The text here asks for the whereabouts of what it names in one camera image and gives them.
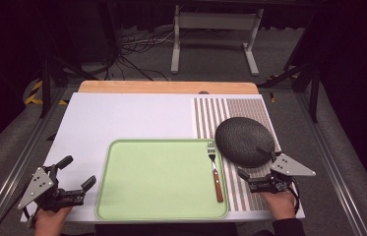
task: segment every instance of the light green plate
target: light green plate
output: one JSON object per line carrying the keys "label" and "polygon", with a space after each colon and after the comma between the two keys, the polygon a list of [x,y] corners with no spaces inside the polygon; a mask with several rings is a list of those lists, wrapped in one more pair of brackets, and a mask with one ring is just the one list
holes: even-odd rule
{"label": "light green plate", "polygon": [[[224,217],[218,203],[211,140],[118,140],[106,160],[96,206],[101,220],[175,220]],[[225,190],[221,157],[215,159]]]}

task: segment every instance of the gray carpet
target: gray carpet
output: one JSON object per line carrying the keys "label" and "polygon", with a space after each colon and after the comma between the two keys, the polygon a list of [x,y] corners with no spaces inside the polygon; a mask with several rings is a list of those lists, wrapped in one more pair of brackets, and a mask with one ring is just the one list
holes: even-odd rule
{"label": "gray carpet", "polygon": [[[172,43],[164,42],[145,53],[133,53],[126,56],[139,68],[162,72],[171,81],[217,81],[217,82],[252,82],[263,83],[269,75],[282,72],[293,46],[302,33],[301,29],[293,30],[261,30],[259,31],[253,52],[260,71],[259,77],[250,75],[245,56],[240,48],[248,33],[232,31],[225,37],[217,37],[205,32],[187,33],[181,40],[180,70],[178,75],[169,73]],[[100,67],[98,63],[87,64],[84,68],[91,70]],[[113,80],[146,80],[137,70],[119,64],[109,70]],[[164,80],[162,75],[146,72],[156,80]],[[104,78],[104,73],[97,75]],[[28,94],[33,86],[26,90]],[[63,99],[69,99],[79,84],[71,82],[64,91]],[[269,92],[275,93],[276,102],[271,102]],[[356,235],[350,216],[344,210],[338,189],[333,184],[333,176],[327,170],[324,153],[316,139],[313,128],[321,130],[325,142],[335,159],[341,176],[349,190],[356,207],[367,227],[367,174],[358,160],[358,156],[341,129],[335,113],[323,88],[318,103],[318,124],[310,124],[309,116],[301,109],[301,95],[308,97],[308,92],[295,94],[289,89],[260,89],[265,98],[275,132],[284,153],[297,159],[317,172],[315,177],[297,178],[301,201],[306,218],[303,219],[307,235]],[[48,123],[45,124],[36,147],[28,155],[30,159],[22,174],[17,188],[9,196],[13,198],[21,191],[34,170],[43,163],[51,147],[46,139],[57,132],[66,105],[56,105]],[[35,125],[39,121],[41,106],[27,105],[25,111],[0,136],[0,189],[19,157],[25,153],[25,146]],[[15,207],[0,225],[0,235],[32,235],[20,222],[21,212]],[[252,235],[261,229],[272,229],[270,221],[249,221],[237,223],[239,235]],[[92,232],[93,226],[86,224],[66,225],[66,233],[79,234]]]}

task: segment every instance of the white surface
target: white surface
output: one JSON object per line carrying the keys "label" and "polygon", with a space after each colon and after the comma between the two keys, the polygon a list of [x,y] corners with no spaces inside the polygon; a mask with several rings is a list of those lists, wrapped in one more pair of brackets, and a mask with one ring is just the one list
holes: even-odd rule
{"label": "white surface", "polygon": [[[192,98],[195,97],[261,98],[245,94],[74,93],[44,166],[72,155],[74,161],[58,171],[59,188],[80,189],[92,175],[96,177],[96,184],[87,192],[85,204],[74,207],[67,221],[109,223],[100,222],[95,213],[109,145],[118,139],[196,138],[192,114]],[[265,218],[271,218],[267,211],[230,211],[221,220]]]}

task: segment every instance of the white table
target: white table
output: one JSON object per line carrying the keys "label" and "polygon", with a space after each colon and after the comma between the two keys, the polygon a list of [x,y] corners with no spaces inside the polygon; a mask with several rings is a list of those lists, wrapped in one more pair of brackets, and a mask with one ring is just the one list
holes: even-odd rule
{"label": "white table", "polygon": [[[55,164],[63,157],[72,155],[74,161],[58,172],[59,188],[80,189],[81,184],[92,175],[95,175],[97,181],[87,192],[85,204],[74,207],[67,221],[115,223],[100,221],[95,213],[104,163],[108,147],[113,141],[212,138],[214,127],[218,125],[219,120],[208,120],[205,117],[205,122],[201,124],[199,120],[202,119],[199,118],[207,114],[202,109],[208,109],[210,112],[216,110],[221,114],[220,122],[231,116],[247,114],[265,123],[264,125],[275,136],[263,99],[258,94],[74,93],[44,166]],[[205,125],[210,125],[211,128],[199,129],[200,126]],[[248,187],[236,176],[235,168],[231,167],[230,163],[224,166],[226,166],[225,178],[240,181],[240,184],[227,184],[228,196],[230,196],[229,212],[224,218],[198,219],[196,222],[233,222],[272,218],[264,201],[258,195],[251,197]],[[251,173],[264,175],[269,168],[264,166]],[[304,217],[302,209],[297,216]],[[193,222],[191,219],[176,222],[187,221]]]}

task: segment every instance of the robotic arm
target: robotic arm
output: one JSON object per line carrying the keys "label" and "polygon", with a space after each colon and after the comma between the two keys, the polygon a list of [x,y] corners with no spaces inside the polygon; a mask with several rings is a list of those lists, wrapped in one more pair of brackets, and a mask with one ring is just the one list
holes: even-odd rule
{"label": "robotic arm", "polygon": [[81,206],[84,203],[86,192],[96,183],[94,175],[82,184],[81,190],[65,191],[58,188],[57,171],[63,169],[73,161],[68,155],[57,164],[38,167],[26,188],[18,209],[22,209],[29,219],[28,227],[33,226],[34,214],[30,217],[27,205],[37,204],[37,209],[58,211],[62,207]]}

